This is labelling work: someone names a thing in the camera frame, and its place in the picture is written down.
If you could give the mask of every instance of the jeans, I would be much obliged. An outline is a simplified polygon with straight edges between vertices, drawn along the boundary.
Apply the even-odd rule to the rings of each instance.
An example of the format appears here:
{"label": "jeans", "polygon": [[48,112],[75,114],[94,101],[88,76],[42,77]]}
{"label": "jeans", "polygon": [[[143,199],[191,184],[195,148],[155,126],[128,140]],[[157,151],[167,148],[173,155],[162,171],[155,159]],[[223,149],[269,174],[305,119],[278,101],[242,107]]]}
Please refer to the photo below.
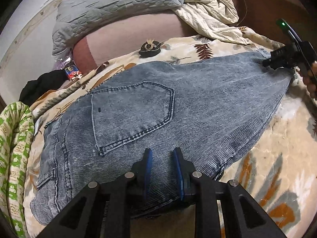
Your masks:
{"label": "jeans", "polygon": [[172,150],[212,176],[243,157],[269,124],[292,79],[266,69],[263,50],[183,65],[147,62],[79,97],[46,126],[31,210],[48,224],[90,181],[116,179],[153,151],[146,215],[178,199]]}

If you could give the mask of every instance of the green patterned cloth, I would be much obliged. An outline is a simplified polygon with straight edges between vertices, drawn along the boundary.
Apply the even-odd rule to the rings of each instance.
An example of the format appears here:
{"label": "green patterned cloth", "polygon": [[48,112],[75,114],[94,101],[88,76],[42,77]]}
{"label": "green patterned cloth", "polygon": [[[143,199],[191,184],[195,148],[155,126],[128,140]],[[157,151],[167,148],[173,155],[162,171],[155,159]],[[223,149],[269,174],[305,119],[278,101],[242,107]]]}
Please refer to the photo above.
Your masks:
{"label": "green patterned cloth", "polygon": [[28,237],[22,204],[33,135],[28,106],[12,103],[0,114],[0,209],[21,238]]}

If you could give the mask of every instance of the pink fabric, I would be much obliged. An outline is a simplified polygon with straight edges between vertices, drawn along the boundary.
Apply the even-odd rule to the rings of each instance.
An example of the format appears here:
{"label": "pink fabric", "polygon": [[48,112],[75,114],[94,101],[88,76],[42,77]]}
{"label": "pink fabric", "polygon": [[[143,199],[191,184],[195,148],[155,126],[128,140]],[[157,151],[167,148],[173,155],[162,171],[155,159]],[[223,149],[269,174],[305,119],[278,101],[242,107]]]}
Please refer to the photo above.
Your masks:
{"label": "pink fabric", "polygon": [[87,35],[75,45],[73,56],[77,67],[85,74],[112,58],[140,49],[147,39],[163,42],[193,35],[197,35],[196,31],[170,10],[138,15]]}

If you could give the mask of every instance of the metal screw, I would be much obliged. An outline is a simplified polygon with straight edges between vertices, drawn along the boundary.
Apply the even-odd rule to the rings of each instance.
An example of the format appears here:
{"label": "metal screw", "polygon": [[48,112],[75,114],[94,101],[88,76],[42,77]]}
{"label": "metal screw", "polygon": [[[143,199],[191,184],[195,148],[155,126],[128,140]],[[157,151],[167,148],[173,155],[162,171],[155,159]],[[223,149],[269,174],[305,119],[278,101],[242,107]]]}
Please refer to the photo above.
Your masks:
{"label": "metal screw", "polygon": [[229,184],[233,187],[237,187],[239,185],[239,182],[237,180],[230,180]]}
{"label": "metal screw", "polygon": [[133,172],[127,172],[124,174],[124,177],[130,179],[130,178],[133,178],[134,177],[134,173]]}
{"label": "metal screw", "polygon": [[200,177],[202,176],[202,173],[199,172],[199,171],[194,171],[194,172],[192,173],[192,175],[193,175],[194,177],[196,177],[196,178],[200,178]]}
{"label": "metal screw", "polygon": [[91,181],[90,183],[88,183],[88,187],[93,189],[93,188],[96,188],[97,187],[97,182],[96,181]]}

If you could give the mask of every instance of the finger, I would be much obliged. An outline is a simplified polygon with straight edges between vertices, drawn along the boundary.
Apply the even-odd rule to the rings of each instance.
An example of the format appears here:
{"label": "finger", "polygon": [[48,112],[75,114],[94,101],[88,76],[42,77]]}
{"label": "finger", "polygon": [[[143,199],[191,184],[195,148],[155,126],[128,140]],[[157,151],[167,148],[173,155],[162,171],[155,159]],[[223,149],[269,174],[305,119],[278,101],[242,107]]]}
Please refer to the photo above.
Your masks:
{"label": "finger", "polygon": [[310,78],[309,77],[303,77],[303,83],[305,85],[308,85],[310,83]]}
{"label": "finger", "polygon": [[312,64],[311,70],[308,71],[308,76],[313,77],[312,71],[314,74],[317,74],[317,63],[315,62]]}
{"label": "finger", "polygon": [[316,85],[310,83],[307,85],[307,90],[310,92],[310,93],[314,93],[316,91]]}

